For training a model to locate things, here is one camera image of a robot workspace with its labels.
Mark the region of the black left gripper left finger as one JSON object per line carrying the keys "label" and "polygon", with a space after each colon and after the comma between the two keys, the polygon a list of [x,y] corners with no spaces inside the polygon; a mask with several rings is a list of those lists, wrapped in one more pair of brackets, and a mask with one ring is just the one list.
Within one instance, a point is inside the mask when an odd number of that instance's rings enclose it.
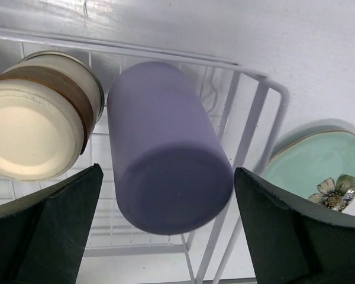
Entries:
{"label": "black left gripper left finger", "polygon": [[101,191],[98,164],[0,205],[0,283],[75,283]]}

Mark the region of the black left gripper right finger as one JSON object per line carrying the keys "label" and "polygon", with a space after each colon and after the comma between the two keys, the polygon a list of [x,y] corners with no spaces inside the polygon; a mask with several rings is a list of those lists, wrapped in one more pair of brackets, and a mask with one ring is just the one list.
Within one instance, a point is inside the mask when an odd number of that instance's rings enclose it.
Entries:
{"label": "black left gripper right finger", "polygon": [[234,172],[234,189],[257,283],[355,283],[355,216],[243,167]]}

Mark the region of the steel cup with brown band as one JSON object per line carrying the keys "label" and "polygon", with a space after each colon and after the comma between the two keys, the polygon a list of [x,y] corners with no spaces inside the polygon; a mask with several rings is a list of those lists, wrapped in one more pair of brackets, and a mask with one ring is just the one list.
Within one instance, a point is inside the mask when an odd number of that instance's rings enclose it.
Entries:
{"label": "steel cup with brown band", "polygon": [[104,110],[92,69],[59,51],[29,54],[0,74],[0,175],[51,180],[82,155]]}

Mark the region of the lilac plastic cup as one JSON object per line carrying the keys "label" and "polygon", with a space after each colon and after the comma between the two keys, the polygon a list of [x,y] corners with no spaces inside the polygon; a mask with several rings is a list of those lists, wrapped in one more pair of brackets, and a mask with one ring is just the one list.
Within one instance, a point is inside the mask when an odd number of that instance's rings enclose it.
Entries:
{"label": "lilac plastic cup", "polygon": [[107,99],[118,207],[136,228],[193,231],[230,200],[233,170],[192,80],[168,63],[143,62]]}

